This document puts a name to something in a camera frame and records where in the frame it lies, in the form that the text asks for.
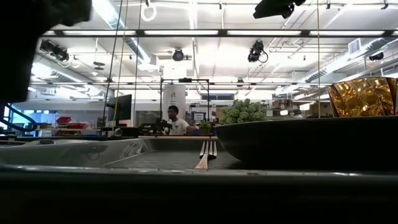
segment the man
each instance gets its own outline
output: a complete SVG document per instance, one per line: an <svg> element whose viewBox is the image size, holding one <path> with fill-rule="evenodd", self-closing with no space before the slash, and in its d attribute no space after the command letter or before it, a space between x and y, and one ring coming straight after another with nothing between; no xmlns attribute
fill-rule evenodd
<svg viewBox="0 0 398 224"><path fill-rule="evenodd" d="M178 107L172 105L169 106L169 110L167 111L169 114L169 124L173 126L173 128L170 130L170 135L183 135L183 134L189 134L192 133L192 129L195 129L194 127L189 126L189 124L184 121L181 118L178 118Z"/></svg>

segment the white ceiling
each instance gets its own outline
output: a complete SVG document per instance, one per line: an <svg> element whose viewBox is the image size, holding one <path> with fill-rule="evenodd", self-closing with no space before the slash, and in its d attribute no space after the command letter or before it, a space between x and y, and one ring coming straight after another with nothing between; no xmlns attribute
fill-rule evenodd
<svg viewBox="0 0 398 224"><path fill-rule="evenodd" d="M260 0L221 0L224 3L223 11L219 9L219 0L195 0L198 2L198 17L196 29L221 29L222 20L225 29L281 29L287 21L282 16L274 16L263 19L254 19L252 14L254 8ZM122 6L121 18L124 20L127 11L127 20L125 25L128 29L189 29L190 17L188 10L188 0L168 0L155 1L152 3L157 6L157 16L153 21L146 22L140 19L140 1L130 0L130 6ZM308 0L306 4L316 1ZM357 3L359 1L334 1L331 3ZM388 0L390 4L398 4L398 0ZM114 1L114 7L119 12L121 1ZM361 1L363 4L383 3L383 0L367 0ZM325 9L321 6L320 10L320 27L322 29L396 29L398 27L398 10L396 9L371 9L371 10L347 10L342 12L337 18L339 10L331 8ZM296 7L295 12L286 24L285 29L316 29L317 28L317 12L315 9L302 10ZM54 29L109 29L107 23L93 11L92 20L82 22L74 27L57 26ZM197 38L197 67L200 77L245 77L249 71L258 71L258 63L249 63L247 60L250 47L258 38ZM103 81L109 76L111 71L112 52L116 60L113 61L112 74L113 77L119 75L121 68L121 76L133 77L136 73L136 58L129 58L131 50L124 45L123 41L113 38L100 38L98 53L95 55L95 39L92 38L52 38L52 42L66 47L68 52L76 55L81 62L80 67L71 68L74 72L84 75L92 80ZM155 54L160 58L171 57L170 51L175 48L182 48L183 52L188 55L193 54L193 45L190 37L164 37L164 38L140 38L137 40L139 45L146 51L148 55ZM267 46L272 39L263 38L264 45ZM347 44L352 39L321 39L320 40L320 59L321 63L325 60L333 58L335 55L347 49ZM297 54L291 60L288 59L296 50L296 44L304 44ZM122 65L120 59L124 52ZM293 71L309 71L317 66L318 62L318 42L317 39L288 39L276 38L275 41L267 49L269 52L269 61L264 65L260 72L251 73L253 78L288 78ZM106 64L105 70L94 77L93 71L94 61ZM188 64L188 75L193 74L192 60L186 62ZM348 75L355 72L355 69L347 69ZM158 77L158 72L148 72L137 70L138 76Z"/></svg>

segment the fork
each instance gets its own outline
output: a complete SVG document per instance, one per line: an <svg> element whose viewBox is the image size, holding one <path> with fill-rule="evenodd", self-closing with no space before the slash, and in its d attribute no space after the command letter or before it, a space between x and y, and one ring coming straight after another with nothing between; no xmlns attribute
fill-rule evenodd
<svg viewBox="0 0 398 224"><path fill-rule="evenodd" d="M217 142L216 141L204 141L201 146L201 151L199 154L201 159L195 169L209 169L207 160L217 158Z"/></svg>

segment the gold foil bag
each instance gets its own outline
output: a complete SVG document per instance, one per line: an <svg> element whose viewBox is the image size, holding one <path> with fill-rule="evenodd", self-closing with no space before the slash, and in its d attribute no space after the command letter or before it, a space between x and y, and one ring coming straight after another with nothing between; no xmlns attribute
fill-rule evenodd
<svg viewBox="0 0 398 224"><path fill-rule="evenodd" d="M334 117L395 115L397 79L359 78L328 87Z"/></svg>

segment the monitor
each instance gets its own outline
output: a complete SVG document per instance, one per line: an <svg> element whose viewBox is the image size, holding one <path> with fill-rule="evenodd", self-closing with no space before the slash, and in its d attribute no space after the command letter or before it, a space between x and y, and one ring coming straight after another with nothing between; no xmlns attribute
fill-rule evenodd
<svg viewBox="0 0 398 224"><path fill-rule="evenodd" d="M116 123L118 123L119 120L131 119L132 95L125 95L109 99L109 103L106 104L108 107L108 121L113 121L114 111L116 109L116 99L118 101L115 117Z"/></svg>

